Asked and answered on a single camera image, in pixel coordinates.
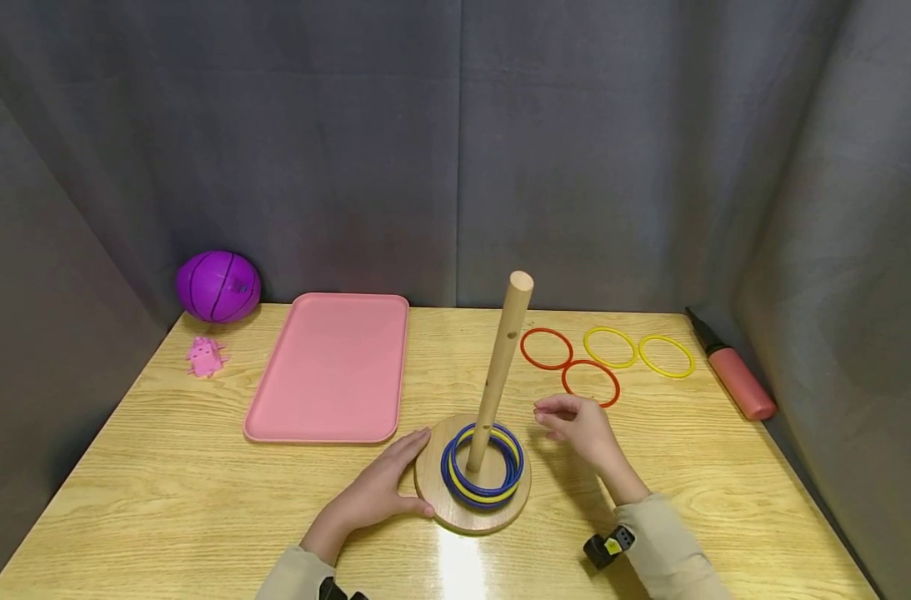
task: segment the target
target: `plastic ring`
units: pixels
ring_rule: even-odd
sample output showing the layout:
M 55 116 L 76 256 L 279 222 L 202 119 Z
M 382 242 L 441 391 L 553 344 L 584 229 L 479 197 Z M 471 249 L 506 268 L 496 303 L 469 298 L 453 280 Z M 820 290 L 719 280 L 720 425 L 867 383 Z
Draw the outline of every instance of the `plastic ring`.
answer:
M 663 370 L 663 368 L 659 368 L 653 365 L 652 361 L 648 359 L 648 356 L 645 356 L 645 351 L 643 350 L 645 347 L 645 342 L 649 342 L 651 340 L 662 340 L 663 342 L 669 342 L 672 346 L 675 346 L 676 348 L 682 350 L 685 357 L 688 359 L 688 370 L 685 370 L 684 372 L 668 372 Z M 687 378 L 688 375 L 695 373 L 695 359 L 693 358 L 693 354 L 688 351 L 688 348 L 682 346 L 682 343 L 677 342 L 672 338 L 665 337 L 664 335 L 647 335 L 643 337 L 643 339 L 639 340 L 638 355 L 641 356 L 641 359 L 645 361 L 645 364 L 648 365 L 652 371 L 658 373 L 659 375 L 665 375 L 666 378 L 682 379 Z
M 615 373 L 609 371 L 604 365 L 600 365 L 594 360 L 573 360 L 572 362 L 569 362 L 568 365 L 565 365 L 565 368 L 562 371 L 562 387 L 565 389 L 565 392 L 571 393 L 573 396 L 577 396 L 577 394 L 573 392 L 573 389 L 568 386 L 568 370 L 575 365 L 592 365 L 593 367 L 599 367 L 603 372 L 605 372 L 605 374 L 608 375 L 609 378 L 612 378 L 612 383 L 615 384 L 615 394 L 611 400 L 608 400 L 608 402 L 605 404 L 599 404 L 599 406 L 602 408 L 608 408 L 609 406 L 615 404 L 615 400 L 618 400 L 618 397 L 622 394 L 622 386 L 618 384 L 618 377 L 615 377 Z
M 505 480 L 500 487 L 480 487 L 470 482 L 455 461 L 455 455 L 464 444 L 472 440 L 475 432 L 475 423 L 470 423 L 462 428 L 453 437 L 442 452 L 442 480 L 445 487 L 457 500 L 479 510 L 492 510 L 508 504 L 514 493 L 518 490 L 521 473 L 525 469 L 525 454 L 521 443 L 502 425 L 492 425 L 491 437 L 505 459 Z
M 568 360 L 561 362 L 559 365 L 542 365 L 541 362 L 533 360 L 531 356 L 528 355 L 528 352 L 525 352 L 525 338 L 532 335 L 533 333 L 539 333 L 539 331 L 541 331 L 541 333 L 551 333 L 558 339 L 565 342 L 565 346 L 568 347 Z M 568 338 L 561 333 L 558 333 L 558 331 L 555 329 L 549 329 L 548 327 L 536 327 L 534 329 L 529 329 L 526 331 L 525 335 L 521 336 L 521 342 L 519 342 L 518 347 L 521 349 L 521 355 L 525 357 L 525 360 L 531 362 L 532 365 L 535 365 L 538 368 L 544 368 L 545 371 L 558 371 L 559 368 L 565 368 L 575 358 L 575 348 L 573 348 L 573 345 L 571 345 L 571 342 L 568 340 Z
M 592 334 L 598 333 L 598 331 L 608 331 L 608 333 L 614 333 L 615 335 L 620 336 L 620 338 L 625 340 L 628 343 L 629 347 L 632 348 L 632 358 L 628 359 L 628 361 L 626 361 L 626 362 L 609 362 L 607 360 L 602 360 L 601 358 L 599 358 L 598 355 L 595 354 L 595 352 L 592 352 L 592 347 L 590 347 L 588 345 L 589 337 L 592 337 Z M 592 356 L 592 358 L 595 360 L 596 363 L 605 365 L 606 367 L 611 367 L 611 368 L 631 367 L 632 365 L 634 365 L 634 361 L 636 361 L 636 359 L 638 358 L 638 350 L 634 346 L 634 342 L 632 341 L 632 338 L 630 338 L 630 336 L 625 335 L 624 333 L 621 333 L 621 331 L 619 331 L 618 329 L 612 329 L 611 327 L 593 327 L 592 329 L 589 329 L 588 331 L 586 331 L 585 337 L 582 338 L 582 344 L 585 346 L 585 352 L 588 353 L 589 356 Z

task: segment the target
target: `pink tray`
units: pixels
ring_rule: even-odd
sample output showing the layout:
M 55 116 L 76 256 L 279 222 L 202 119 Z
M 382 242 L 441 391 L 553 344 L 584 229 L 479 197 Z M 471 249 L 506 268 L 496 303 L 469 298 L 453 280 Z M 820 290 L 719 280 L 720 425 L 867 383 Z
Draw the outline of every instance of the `pink tray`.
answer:
M 304 294 L 248 407 L 254 442 L 375 443 L 398 427 L 408 302 Z

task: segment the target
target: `orange ring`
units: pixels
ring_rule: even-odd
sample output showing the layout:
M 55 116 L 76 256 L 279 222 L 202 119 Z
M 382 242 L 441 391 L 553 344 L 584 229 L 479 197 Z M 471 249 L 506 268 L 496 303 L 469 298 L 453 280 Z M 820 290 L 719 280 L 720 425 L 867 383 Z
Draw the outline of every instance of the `orange ring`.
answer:
M 528 352 L 525 352 L 525 338 L 532 335 L 533 333 L 538 333 L 538 331 L 541 331 L 541 333 L 551 333 L 558 339 L 565 342 L 565 346 L 568 347 L 568 359 L 565 360 L 565 362 L 561 362 L 559 365 L 542 365 L 541 362 L 533 360 L 531 356 L 528 355 Z M 521 336 L 521 342 L 518 343 L 518 347 L 521 349 L 521 355 L 525 357 L 525 360 L 531 362 L 532 365 L 535 365 L 538 368 L 544 368 L 545 371 L 558 371 L 559 368 L 565 368 L 575 358 L 575 348 L 573 348 L 573 345 L 571 345 L 571 342 L 568 340 L 568 338 L 561 333 L 558 333 L 558 331 L 555 329 L 549 329 L 548 327 L 536 327 L 534 329 L 529 329 L 526 331 L 525 335 Z
M 615 377 L 615 373 L 609 371 L 604 365 L 599 365 L 598 362 L 595 362 L 594 360 L 573 360 L 569 362 L 568 365 L 565 365 L 565 368 L 562 370 L 562 387 L 565 389 L 565 392 L 571 393 L 573 396 L 578 396 L 578 394 L 573 392 L 573 389 L 568 386 L 568 379 L 565 378 L 568 375 L 568 370 L 575 365 L 592 365 L 593 367 L 599 367 L 610 378 L 612 378 L 612 383 L 615 384 L 615 396 L 611 400 L 608 400 L 608 402 L 605 404 L 599 404 L 599 406 L 602 408 L 608 408 L 609 406 L 615 404 L 615 400 L 618 400 L 618 397 L 622 394 L 622 386 L 618 384 L 618 378 Z

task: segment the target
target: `round wooden base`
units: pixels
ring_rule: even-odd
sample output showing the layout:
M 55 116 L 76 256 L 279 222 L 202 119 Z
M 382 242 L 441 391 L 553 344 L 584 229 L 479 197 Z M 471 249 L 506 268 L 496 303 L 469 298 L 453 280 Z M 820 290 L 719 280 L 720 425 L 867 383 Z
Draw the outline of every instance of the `round wooden base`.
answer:
M 415 488 L 419 497 L 435 507 L 435 518 L 439 523 L 461 534 L 481 536 L 497 532 L 518 517 L 532 490 L 532 468 L 529 460 L 526 460 L 518 490 L 503 507 L 479 511 L 456 500 L 442 480 L 442 453 L 455 435 L 469 423 L 474 423 L 475 418 L 476 415 L 455 415 L 432 427 L 432 438 L 415 461 Z M 501 486 L 505 479 L 505 459 L 502 458 L 502 453 L 489 446 L 485 459 L 482 460 L 482 468 L 477 473 L 471 473 L 465 467 L 469 446 L 466 443 L 455 457 L 462 473 L 477 486 Z

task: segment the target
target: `purple ball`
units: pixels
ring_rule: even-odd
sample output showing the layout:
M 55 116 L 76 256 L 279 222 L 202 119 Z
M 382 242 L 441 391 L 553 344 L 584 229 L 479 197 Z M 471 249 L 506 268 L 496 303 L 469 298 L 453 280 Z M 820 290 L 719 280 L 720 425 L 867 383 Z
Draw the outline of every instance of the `purple ball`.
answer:
M 188 314 L 211 323 L 245 317 L 258 304 L 262 283 L 251 262 L 235 252 L 202 252 L 181 269 L 178 299 Z

